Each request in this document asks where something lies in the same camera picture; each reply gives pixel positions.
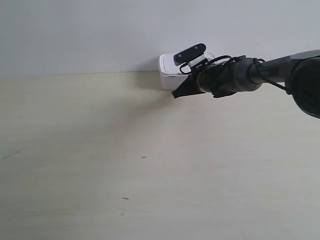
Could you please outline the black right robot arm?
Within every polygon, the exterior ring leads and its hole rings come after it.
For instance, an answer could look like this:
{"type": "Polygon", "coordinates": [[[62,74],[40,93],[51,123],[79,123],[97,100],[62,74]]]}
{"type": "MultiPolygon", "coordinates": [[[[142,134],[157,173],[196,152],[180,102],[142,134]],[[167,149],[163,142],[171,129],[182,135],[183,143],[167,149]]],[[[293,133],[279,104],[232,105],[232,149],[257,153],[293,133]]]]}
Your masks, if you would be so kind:
{"type": "Polygon", "coordinates": [[[292,96],[295,104],[307,115],[320,117],[320,51],[310,50],[273,60],[222,55],[200,60],[176,54],[174,63],[190,67],[187,78],[175,90],[180,98],[210,93],[214,98],[232,96],[240,92],[254,92],[262,84],[270,84],[292,96]]]}

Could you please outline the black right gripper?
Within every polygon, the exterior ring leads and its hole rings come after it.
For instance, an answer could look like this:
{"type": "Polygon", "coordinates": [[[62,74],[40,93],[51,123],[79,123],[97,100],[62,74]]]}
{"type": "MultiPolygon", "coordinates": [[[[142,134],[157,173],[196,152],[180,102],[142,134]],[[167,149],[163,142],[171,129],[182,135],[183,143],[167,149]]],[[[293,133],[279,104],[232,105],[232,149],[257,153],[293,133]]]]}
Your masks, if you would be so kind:
{"type": "Polygon", "coordinates": [[[171,92],[174,99],[205,93],[225,94],[219,80],[222,63],[202,65],[198,68],[197,76],[189,75],[175,90],[171,92]]]}

